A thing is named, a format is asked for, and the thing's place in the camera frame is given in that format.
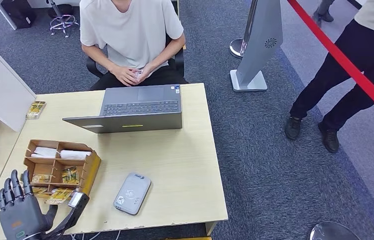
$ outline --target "laptop keyboard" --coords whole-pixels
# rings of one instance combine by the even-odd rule
[[[179,111],[178,101],[151,101],[139,103],[107,104],[104,106],[104,115],[129,115],[168,113]]]

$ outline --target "black shoe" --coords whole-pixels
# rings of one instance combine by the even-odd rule
[[[316,11],[313,13],[312,19],[313,19],[313,21],[316,22],[316,25],[318,25],[318,27],[321,27],[321,25],[322,25],[322,16],[319,15],[317,9],[316,9]]]
[[[287,124],[285,125],[285,135],[291,139],[295,140],[300,134],[300,125],[302,124],[302,120],[295,117],[290,117],[287,120]]]
[[[340,143],[338,142],[337,130],[325,129],[322,122],[318,124],[318,128],[322,133],[322,143],[324,144],[325,148],[333,154],[338,152]]]
[[[322,20],[329,22],[329,23],[334,21],[334,18],[331,16],[330,11],[327,11],[326,14],[321,15],[321,17],[322,17]]]

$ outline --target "metal stanchion base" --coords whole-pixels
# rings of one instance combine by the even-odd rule
[[[229,50],[231,51],[231,54],[239,59],[242,59],[244,56],[244,52],[241,53],[241,46],[243,45],[243,39],[235,39],[229,44]]]
[[[232,88],[234,92],[255,92],[266,91],[268,89],[262,71],[259,71],[247,86],[239,85],[237,79],[237,70],[231,70],[229,75],[231,76]]]
[[[333,222],[324,221],[313,227],[309,240],[360,240],[347,227]]]

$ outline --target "robotic hand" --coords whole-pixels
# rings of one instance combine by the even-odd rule
[[[17,171],[13,170],[10,178],[4,181],[4,188],[0,190],[0,223],[7,240],[54,240],[76,224],[89,201],[86,194],[75,192],[68,204],[72,207],[69,215],[46,234],[53,226],[57,205],[50,205],[47,214],[42,214],[32,192],[28,170],[23,172],[22,182],[25,194],[19,185]]]

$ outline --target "standing person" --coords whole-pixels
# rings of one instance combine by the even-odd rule
[[[344,29],[337,47],[374,84],[374,0],[368,0]],[[324,94],[334,86],[349,79],[349,74],[328,54],[315,78],[300,93],[290,110],[285,134],[295,140],[300,133],[302,118]],[[360,110],[374,105],[374,101],[356,84],[318,124],[322,141],[328,151],[336,153],[339,148],[337,131]]]
[[[329,23],[334,20],[334,18],[330,14],[330,6],[333,2],[334,0],[322,0],[318,9],[316,9],[316,11],[313,13],[313,20],[319,27],[322,24],[322,20]]]
[[[185,44],[170,0],[81,0],[79,10],[82,50],[109,71],[91,90],[187,84],[168,65]],[[101,51],[105,45],[109,57]]]

